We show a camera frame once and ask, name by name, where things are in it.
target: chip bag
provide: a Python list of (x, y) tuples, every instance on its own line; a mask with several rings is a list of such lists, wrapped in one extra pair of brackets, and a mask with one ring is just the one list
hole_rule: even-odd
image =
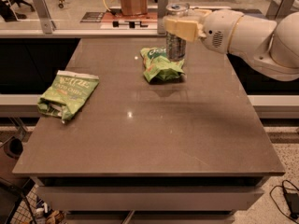
[(170, 62), (166, 56), (166, 49), (163, 48), (143, 48), (141, 51), (143, 63), (146, 67), (143, 75), (150, 82), (154, 77), (167, 81), (179, 78), (184, 71), (181, 67), (184, 60), (179, 62)]
[(40, 96), (38, 111), (47, 116), (71, 120), (99, 83), (99, 77), (69, 71), (58, 71), (51, 86)]

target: floor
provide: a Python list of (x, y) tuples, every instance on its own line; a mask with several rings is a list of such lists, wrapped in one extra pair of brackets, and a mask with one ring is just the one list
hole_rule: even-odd
[[(270, 0), (170, 0), (170, 2), (188, 1), (195, 6), (227, 6), (232, 8), (258, 8), (263, 14), (266, 13)], [(79, 25), (80, 19), (86, 11), (104, 11), (102, 0), (65, 0), (64, 8), (58, 8), (58, 0), (46, 0), (51, 16), (57, 21), (59, 29), (91, 29), (95, 24)], [(153, 0), (149, 0), (149, 5), (154, 5)], [(13, 6), (18, 13), (27, 15), (26, 21), (4, 22), (0, 17), (0, 30), (2, 29), (39, 29), (36, 12), (32, 12), (29, 7)], [(284, 217), (276, 207), (270, 197), (273, 190), (273, 198), (277, 202), (281, 211), (288, 215), (288, 206), (285, 203), (280, 186), (283, 180), (290, 180), (299, 187), (299, 120), (265, 121), (263, 123), (265, 131), (273, 143), (281, 162), (285, 166), (286, 174), (282, 177), (271, 177), (264, 185), (264, 196), (259, 199), (248, 211), (238, 211), (235, 214), (236, 224), (282, 224), (294, 223)], [(13, 127), (0, 126), (0, 144), (13, 133)]]

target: power cord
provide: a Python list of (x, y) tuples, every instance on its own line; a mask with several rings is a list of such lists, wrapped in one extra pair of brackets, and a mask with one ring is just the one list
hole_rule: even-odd
[[(285, 187), (285, 182), (290, 183), (290, 184), (294, 187), (294, 189), (286, 188), (286, 187)], [(275, 204), (276, 207), (278, 208), (278, 211), (279, 211), (283, 216), (285, 216), (287, 219), (291, 220), (291, 221), (294, 222), (294, 223), (299, 224), (299, 222), (295, 221), (293, 218), (291, 218), (291, 217), (287, 216), (285, 213), (283, 213), (282, 210), (280, 209), (280, 207), (278, 206), (278, 203), (275, 201), (275, 199), (274, 199), (273, 196), (272, 196), (272, 192), (273, 192), (276, 188), (282, 188), (283, 193), (287, 193), (287, 190), (299, 191), (299, 188), (297, 188), (291, 181), (289, 181), (289, 180), (283, 180), (283, 181), (282, 181), (282, 185), (276, 185), (276, 186), (274, 186), (274, 187), (271, 189), (270, 193), (269, 193), (269, 194), (270, 194), (270, 197), (271, 197), (271, 199), (272, 199), (272, 201), (274, 202), (274, 204)]]

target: table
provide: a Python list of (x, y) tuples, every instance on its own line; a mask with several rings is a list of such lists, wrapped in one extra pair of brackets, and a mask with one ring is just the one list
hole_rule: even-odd
[(227, 57), (187, 44), (185, 75), (149, 84), (140, 50), (164, 45), (80, 40), (66, 69), (99, 86), (67, 125), (41, 118), (13, 170), (68, 223), (121, 223), (131, 210), (134, 223), (232, 223), (284, 174)]

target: snack bag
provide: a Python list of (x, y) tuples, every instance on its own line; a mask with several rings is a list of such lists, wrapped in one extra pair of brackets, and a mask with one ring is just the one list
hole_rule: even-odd
[(170, 62), (166, 56), (164, 48), (143, 48), (141, 51), (143, 63), (146, 67), (143, 75), (150, 82), (154, 77), (162, 81), (179, 78), (184, 71), (181, 67), (184, 60), (179, 62)]
[(69, 71), (58, 71), (51, 86), (37, 102), (38, 111), (47, 116), (71, 120), (99, 83), (99, 77)]

